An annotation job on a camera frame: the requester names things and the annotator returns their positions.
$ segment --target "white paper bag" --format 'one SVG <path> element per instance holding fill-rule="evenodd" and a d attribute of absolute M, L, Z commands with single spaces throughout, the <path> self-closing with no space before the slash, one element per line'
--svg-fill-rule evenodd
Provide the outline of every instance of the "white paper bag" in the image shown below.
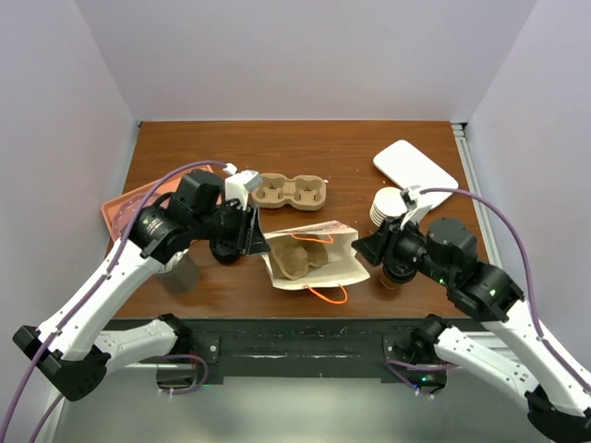
<path fill-rule="evenodd" d="M 329 256 L 328 263 L 320 268 L 310 268 L 308 275 L 301 279 L 288 280 L 283 276 L 273 275 L 269 254 L 264 254 L 262 255 L 262 259 L 265 260 L 265 266 L 271 277 L 273 287 L 287 291 L 307 289 L 308 287 L 332 288 L 359 283 L 369 278 L 369 273 L 356 260 L 356 251 L 351 247 L 351 243 L 359 237 L 356 229 L 339 221 L 326 221 L 324 223 L 266 233 L 265 238 L 269 240 L 274 237 L 292 234 L 315 234 L 321 239 L 328 239 L 327 235 L 329 234 L 333 239 L 333 243 L 324 245 Z"/>

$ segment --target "cable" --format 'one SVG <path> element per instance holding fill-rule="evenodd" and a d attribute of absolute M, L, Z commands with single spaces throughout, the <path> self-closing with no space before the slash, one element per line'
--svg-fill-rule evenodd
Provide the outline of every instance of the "cable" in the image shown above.
<path fill-rule="evenodd" d="M 226 164 L 227 163 L 225 163 L 225 162 L 204 161 L 204 162 L 192 162 L 192 163 L 186 164 L 185 166 L 181 166 L 180 168 L 176 168 L 175 170 L 173 170 L 172 172 L 168 173 L 163 178 L 158 180 L 154 184 L 154 186 L 151 187 L 151 189 L 144 195 L 143 199 L 140 201 L 139 209 L 143 208 L 146 205 L 146 203 L 148 202 L 148 200 L 150 199 L 150 197 L 154 194 L 154 192 L 156 192 L 156 190 L 160 186 L 162 186 L 166 181 L 168 181 L 173 176 L 180 174 L 180 173 L 186 171 L 187 169 L 193 169 L 193 168 L 196 168 L 199 166 L 218 165 L 218 166 L 225 167 Z M 133 213 L 131 220 L 127 224 L 127 227 L 126 227 L 125 231 L 123 232 L 123 235 L 121 236 L 121 242 L 119 244 L 119 247 L 115 251 L 115 255 L 113 256 L 113 259 L 107 265 L 106 272 L 103 275 L 101 275 L 101 277 L 99 277 L 97 279 L 97 281 L 91 286 L 91 288 L 86 292 L 86 294 L 84 294 L 84 296 L 82 298 L 80 298 L 80 300 L 78 300 L 78 302 L 72 307 L 72 309 L 70 309 L 70 311 L 67 312 L 63 316 L 63 318 L 59 321 L 59 323 L 57 323 L 57 325 L 55 327 L 57 330 L 62 329 L 66 325 L 66 323 L 73 316 L 75 316 L 76 313 L 86 304 L 86 302 L 88 302 L 90 300 L 90 298 L 94 295 L 94 293 L 96 293 L 96 291 L 101 287 L 103 282 L 106 280 L 106 276 L 108 274 L 110 274 L 111 271 L 113 270 L 113 268 L 117 265 L 119 258 L 121 258 L 121 255 L 123 254 L 123 249 L 126 245 L 127 239 L 129 238 L 129 235 L 131 234 L 131 229 L 133 227 L 133 224 L 135 223 L 138 216 L 139 216 L 139 210 L 136 210 Z M 8 427 L 10 426 L 10 421 L 12 420 L 12 416 L 14 415 L 15 410 L 17 409 L 18 401 L 20 400 L 20 397 L 21 397 L 23 391 L 25 390 L 27 383 L 29 382 L 30 376 L 31 376 L 33 370 L 35 369 L 35 366 L 37 366 L 37 363 L 39 363 L 39 360 L 41 359 L 43 353 L 49 347 L 49 345 L 52 343 L 54 338 L 55 338 L 55 332 L 50 333 L 47 336 L 47 339 L 41 344 L 41 346 L 39 347 L 39 349 L 37 350 L 35 355 L 33 355 L 33 358 L 30 359 L 30 364 L 27 367 L 27 369 L 25 370 L 25 373 L 23 374 L 22 379 L 19 381 L 18 386 L 17 386 L 17 390 L 15 391 L 15 393 L 12 397 L 12 400 L 8 404 L 8 408 L 6 410 L 6 414 L 5 414 L 4 420 L 2 422 L 2 426 L 0 427 L 0 443 L 4 443 L 4 441 L 6 439 L 6 434 L 8 433 Z"/>
<path fill-rule="evenodd" d="M 400 379 L 406 386 L 408 386 L 411 389 L 414 389 L 416 392 L 416 395 L 427 395 L 431 399 L 432 399 L 431 392 L 427 392 L 425 390 L 422 390 L 418 385 L 413 384 L 412 381 L 410 381 L 408 378 L 406 378 L 400 372 L 398 372 L 396 369 L 394 369 L 393 368 L 394 365 L 402 366 L 402 367 L 405 367 L 406 369 L 410 369 L 413 371 L 422 371 L 422 372 L 447 371 L 447 370 L 454 369 L 454 368 L 458 367 L 456 365 L 420 366 L 420 365 L 411 365 L 409 363 L 401 362 L 399 360 L 386 360 L 386 366 L 388 367 L 388 370 L 390 370 L 390 372 L 392 372 L 395 376 L 397 376 L 398 379 Z"/>
<path fill-rule="evenodd" d="M 308 285 L 304 286 L 304 288 L 308 289 L 311 293 L 316 295 L 319 299 L 324 300 L 325 302 L 328 302 L 333 305 L 344 305 L 345 303 L 347 303 L 347 300 L 349 299 L 349 294 L 347 293 L 347 290 L 344 288 L 344 286 L 342 286 L 341 284 L 339 284 L 339 286 L 341 287 L 341 290 L 343 291 L 343 294 L 344 294 L 343 300 L 331 300 L 326 295 L 319 293 L 315 289 L 310 288 Z"/>
<path fill-rule="evenodd" d="M 49 408 L 47 408 L 47 411 L 45 411 L 45 413 L 43 414 L 43 417 L 41 417 L 41 420 L 39 420 L 39 423 L 35 427 L 35 430 L 33 431 L 32 436 L 30 436 L 30 438 L 29 438 L 29 443 L 35 443 L 35 440 L 37 439 L 37 437 L 39 436 L 39 433 L 43 429 L 43 425 L 45 425 L 45 422 L 47 421 L 49 416 L 52 414 L 54 409 L 57 407 L 57 405 L 63 399 L 64 399 L 64 394 L 59 394 L 57 397 L 55 397 L 55 400 L 52 402 L 52 404 L 49 405 Z"/>
<path fill-rule="evenodd" d="M 527 253 L 525 252 L 524 242 L 522 242 L 521 237 L 515 230 L 513 224 L 507 219 L 507 217 L 501 212 L 499 208 L 497 208 L 494 204 L 490 203 L 486 199 L 478 196 L 470 191 L 466 191 L 464 189 L 452 189 L 447 187 L 430 187 L 427 189 L 422 189 L 420 191 L 421 194 L 429 194 L 431 192 L 449 192 L 453 194 L 459 194 L 462 196 L 470 197 L 476 201 L 479 201 L 484 206 L 492 210 L 497 217 L 499 217 L 505 226 L 509 229 L 513 238 L 515 239 L 515 243 L 519 248 L 519 253 L 521 254 L 522 261 L 524 262 L 524 269 L 525 269 L 525 286 L 527 288 L 527 300 L 529 301 L 529 313 L 532 318 L 532 323 L 534 325 L 534 329 L 536 330 L 537 338 L 542 342 L 542 344 L 548 349 L 549 353 L 561 364 L 561 366 L 568 372 L 573 378 L 583 387 L 583 389 L 587 392 L 591 392 L 591 385 L 585 381 L 583 377 L 579 374 L 579 372 L 574 369 L 565 359 L 562 357 L 561 353 L 559 353 L 552 343 L 544 338 L 544 331 L 542 329 L 542 325 L 539 319 L 539 314 L 537 312 L 537 302 L 536 297 L 534 295 L 534 282 L 532 279 L 532 271 L 529 266 L 529 259 L 527 258 Z"/>
<path fill-rule="evenodd" d="M 180 359 L 188 358 L 190 360 L 193 360 L 194 362 L 199 362 L 201 364 L 201 366 L 203 366 L 203 377 L 201 378 L 199 383 L 196 383 L 187 389 L 181 389 L 181 390 L 170 389 L 169 390 L 170 395 L 184 395 L 184 394 L 190 394 L 191 392 L 195 392 L 197 389 L 199 389 L 201 386 L 203 386 L 203 384 L 207 381 L 207 376 L 210 373 L 210 369 L 207 366 L 207 362 L 205 360 L 203 360 L 201 357 L 199 357 L 198 355 L 193 355 L 191 353 L 163 355 L 161 357 L 156 357 L 156 358 L 158 358 L 159 360 L 180 360 Z"/>
<path fill-rule="evenodd" d="M 422 371 L 422 372 L 439 372 L 439 371 L 448 371 L 450 369 L 455 369 L 458 365 L 452 365 L 451 363 L 445 365 L 438 365 L 438 366 L 425 366 L 425 365 L 411 365 L 407 362 L 401 362 L 400 360 L 387 360 L 386 363 L 388 365 L 397 365 L 401 367 L 405 367 L 410 371 Z"/>

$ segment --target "orange bag handle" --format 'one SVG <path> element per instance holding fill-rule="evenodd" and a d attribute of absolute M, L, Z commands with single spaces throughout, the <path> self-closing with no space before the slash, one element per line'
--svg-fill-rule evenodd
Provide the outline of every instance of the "orange bag handle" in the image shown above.
<path fill-rule="evenodd" d="M 293 235 L 292 237 L 295 238 L 296 240 L 303 240 L 305 242 L 316 242 L 316 243 L 323 243 L 324 245 L 331 245 L 334 243 L 334 239 L 332 238 L 332 235 L 327 234 L 329 237 L 329 240 L 320 240 L 319 238 L 305 238 L 305 237 L 298 237 L 297 235 Z M 344 294 L 344 299 L 343 300 L 331 300 L 329 297 L 327 297 L 326 295 L 323 295 L 321 293 L 319 293 L 318 291 L 316 291 L 315 289 L 310 288 L 309 286 L 304 286 L 306 289 L 308 289 L 311 293 L 313 293 L 314 295 L 316 295 L 320 300 L 324 300 L 327 303 L 330 303 L 332 305 L 344 305 L 345 303 L 347 303 L 347 300 L 349 299 L 349 294 L 347 293 L 347 290 L 341 285 L 339 284 L 339 286 L 341 287 L 341 290 L 343 291 Z"/>
<path fill-rule="evenodd" d="M 320 300 L 324 300 L 325 302 L 328 302 L 332 305 L 344 305 L 345 303 L 347 303 L 347 300 L 349 299 L 349 294 L 347 293 L 347 290 L 344 288 L 344 286 L 342 286 L 341 284 L 339 284 L 339 286 L 341 287 L 341 290 L 343 291 L 344 294 L 344 299 L 343 300 L 331 300 L 329 297 L 327 297 L 326 295 L 323 295 L 321 293 L 319 293 L 318 291 L 316 291 L 315 289 L 310 288 L 309 286 L 304 286 L 306 289 L 308 289 L 311 293 L 313 293 L 314 295 L 316 295 Z"/>
<path fill-rule="evenodd" d="M 329 240 L 320 240 L 319 238 L 305 238 L 305 237 L 298 237 L 297 235 L 293 235 L 292 234 L 292 238 L 295 238 L 296 240 L 303 240 L 305 242 L 316 242 L 316 243 L 323 243 L 324 245 L 332 245 L 334 243 L 334 239 L 332 238 L 332 235 L 327 234 L 329 237 Z"/>

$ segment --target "orange tray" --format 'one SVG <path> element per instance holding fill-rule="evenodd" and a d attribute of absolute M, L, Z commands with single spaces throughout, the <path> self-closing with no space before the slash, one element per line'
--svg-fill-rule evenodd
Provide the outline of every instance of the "orange tray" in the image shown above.
<path fill-rule="evenodd" d="M 213 169 L 210 166 L 202 166 L 195 169 L 201 169 L 210 173 L 213 172 Z M 154 200 L 162 194 L 175 192 L 181 178 L 183 178 L 183 175 L 186 173 L 187 171 L 178 173 L 160 186 L 154 195 L 148 200 L 148 205 L 152 204 Z M 135 211 L 138 210 L 139 202 L 156 182 L 157 180 L 103 203 L 101 206 L 101 212 L 103 213 L 104 222 L 107 223 L 107 228 L 109 229 L 109 234 L 113 241 L 121 236 L 121 233 L 131 220 L 131 217 Z"/>

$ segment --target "stack of paper cups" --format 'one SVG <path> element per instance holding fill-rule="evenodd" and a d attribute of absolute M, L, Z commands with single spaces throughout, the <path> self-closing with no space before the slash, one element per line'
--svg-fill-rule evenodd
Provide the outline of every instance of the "stack of paper cups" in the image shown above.
<path fill-rule="evenodd" d="M 406 212 L 406 205 L 400 195 L 400 189 L 396 187 L 383 187 L 373 199 L 369 217 L 376 226 L 386 217 L 400 217 Z"/>

